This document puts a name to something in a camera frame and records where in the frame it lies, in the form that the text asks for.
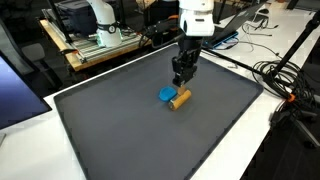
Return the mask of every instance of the black mat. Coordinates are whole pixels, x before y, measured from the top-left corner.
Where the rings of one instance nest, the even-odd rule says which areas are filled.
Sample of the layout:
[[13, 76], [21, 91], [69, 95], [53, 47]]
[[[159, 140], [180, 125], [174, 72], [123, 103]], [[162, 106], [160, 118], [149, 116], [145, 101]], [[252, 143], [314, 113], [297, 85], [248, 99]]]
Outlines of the black mat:
[[176, 112], [158, 99], [171, 85], [176, 45], [68, 90], [55, 102], [88, 179], [188, 179], [262, 87], [203, 58]]

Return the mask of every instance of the computer screen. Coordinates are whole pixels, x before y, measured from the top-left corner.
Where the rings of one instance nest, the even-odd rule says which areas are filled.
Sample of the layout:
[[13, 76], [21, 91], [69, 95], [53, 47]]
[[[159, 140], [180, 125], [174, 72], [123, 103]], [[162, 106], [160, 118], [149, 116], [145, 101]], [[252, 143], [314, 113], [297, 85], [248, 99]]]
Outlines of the computer screen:
[[49, 110], [0, 51], [0, 129]]

